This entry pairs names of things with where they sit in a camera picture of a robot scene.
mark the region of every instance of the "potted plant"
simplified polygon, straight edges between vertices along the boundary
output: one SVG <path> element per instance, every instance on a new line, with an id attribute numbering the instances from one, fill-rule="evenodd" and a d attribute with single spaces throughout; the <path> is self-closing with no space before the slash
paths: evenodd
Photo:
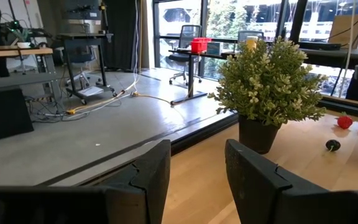
<path id="1" fill-rule="evenodd" d="M 238 113 L 240 142 L 260 154 L 269 152 L 282 124 L 324 115 L 316 104 L 325 77 L 309 75 L 298 47 L 282 39 L 271 47 L 263 40 L 251 49 L 239 44 L 241 52 L 220 66 L 220 86 L 208 96 L 220 101 L 217 113 Z"/>

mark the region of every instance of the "black flower pot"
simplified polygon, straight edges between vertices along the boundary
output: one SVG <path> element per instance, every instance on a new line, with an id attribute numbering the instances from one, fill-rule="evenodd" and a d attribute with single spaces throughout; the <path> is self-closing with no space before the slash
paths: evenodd
<path id="1" fill-rule="evenodd" d="M 239 115 L 239 136 L 241 144 L 258 152 L 266 154 L 270 151 L 276 138 L 277 131 L 281 128 L 274 125 L 264 126 L 261 122 L 249 120 Z"/>

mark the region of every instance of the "red container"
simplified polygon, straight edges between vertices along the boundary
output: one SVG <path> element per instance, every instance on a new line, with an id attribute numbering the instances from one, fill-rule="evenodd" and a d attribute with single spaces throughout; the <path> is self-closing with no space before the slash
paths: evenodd
<path id="1" fill-rule="evenodd" d="M 193 53 L 202 53 L 206 51 L 208 42 L 211 42 L 211 38 L 206 37 L 196 37 L 191 42 L 191 52 Z"/>

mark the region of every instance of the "gray floor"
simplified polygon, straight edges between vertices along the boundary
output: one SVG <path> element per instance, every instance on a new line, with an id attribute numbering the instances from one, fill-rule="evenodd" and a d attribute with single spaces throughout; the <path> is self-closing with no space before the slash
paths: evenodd
<path id="1" fill-rule="evenodd" d="M 175 71 L 167 69 L 142 72 L 153 78 L 140 76 L 139 93 L 168 101 L 186 96 L 183 82 L 168 84 L 173 73 Z M 107 78 L 116 91 L 134 80 L 133 74 L 122 72 L 109 72 Z M 195 90 L 211 92 L 216 85 L 217 82 L 204 80 L 195 84 Z M 38 95 L 41 89 L 40 86 L 22 88 L 26 95 Z M 89 104 L 109 97 L 111 94 L 105 93 Z M 77 98 L 65 101 L 67 108 L 81 105 Z M 35 131 L 0 140 L 0 185 L 36 185 L 153 136 L 172 134 L 179 129 L 182 134 L 194 131 L 194 124 L 217 118 L 218 104 L 203 97 L 172 108 L 153 98 L 126 97 L 111 106 L 115 107 L 97 110 L 78 121 L 34 123 Z M 128 158 L 117 159 L 115 164 Z"/>

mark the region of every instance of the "green leaves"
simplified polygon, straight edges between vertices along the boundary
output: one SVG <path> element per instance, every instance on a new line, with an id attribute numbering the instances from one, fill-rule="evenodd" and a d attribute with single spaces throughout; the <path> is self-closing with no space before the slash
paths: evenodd
<path id="1" fill-rule="evenodd" d="M 209 98 L 221 102 L 216 111 L 236 111 L 265 125 L 280 125 L 289 120 L 318 120 L 324 108 L 318 85 L 325 79 L 309 75 L 311 66 L 302 66 L 307 55 L 292 42 L 278 39 L 268 47 L 260 40 L 255 49 L 239 44 L 241 53 L 220 66 L 223 78 Z"/>

